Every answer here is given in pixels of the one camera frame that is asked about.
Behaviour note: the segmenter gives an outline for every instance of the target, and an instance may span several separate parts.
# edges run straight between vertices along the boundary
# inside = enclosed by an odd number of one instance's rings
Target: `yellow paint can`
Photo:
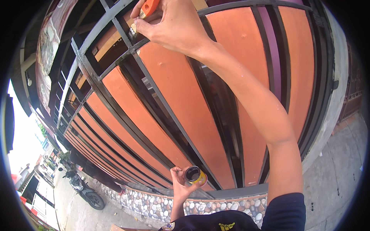
[[[202,187],[207,183],[208,178],[198,166],[191,166],[185,171],[185,180],[191,184],[201,181]]]

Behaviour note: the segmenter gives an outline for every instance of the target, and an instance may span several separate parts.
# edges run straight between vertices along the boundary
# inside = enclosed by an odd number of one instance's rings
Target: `hand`
[[[197,190],[202,182],[199,181],[192,186],[185,185],[185,171],[190,167],[180,168],[178,166],[171,168],[172,181],[174,184],[174,200],[185,202],[189,195]]]
[[[146,0],[140,0],[131,13],[137,18]],[[161,0],[157,12],[145,20],[135,19],[138,33],[163,47],[197,58],[214,43],[207,35],[191,0]]]

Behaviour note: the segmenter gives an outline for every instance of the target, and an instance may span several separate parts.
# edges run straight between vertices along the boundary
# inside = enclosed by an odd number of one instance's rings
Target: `yellow logo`
[[[228,224],[228,225],[218,223],[218,225],[221,227],[221,231],[228,231],[235,225],[235,222],[232,224]]]

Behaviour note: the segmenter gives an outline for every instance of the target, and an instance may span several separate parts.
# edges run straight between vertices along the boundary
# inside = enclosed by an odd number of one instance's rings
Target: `street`
[[[100,211],[93,209],[76,194],[69,184],[69,179],[62,178],[64,174],[65,171],[56,170],[54,177],[55,209],[61,231],[109,231],[112,224],[125,228],[150,229],[144,223],[136,221],[132,216],[110,203],[104,195],[100,194],[105,202],[105,208]],[[90,187],[94,187],[89,180],[87,182]]]

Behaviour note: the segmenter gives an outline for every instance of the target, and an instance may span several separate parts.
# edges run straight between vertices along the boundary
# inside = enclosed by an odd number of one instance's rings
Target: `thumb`
[[[151,25],[141,18],[135,19],[134,25],[136,26],[136,33],[140,33],[151,40],[155,25]]]
[[[189,187],[189,192],[192,193],[194,192],[195,190],[197,190],[200,186],[202,185],[202,181],[198,181],[196,182],[195,184],[193,184],[192,186]]]

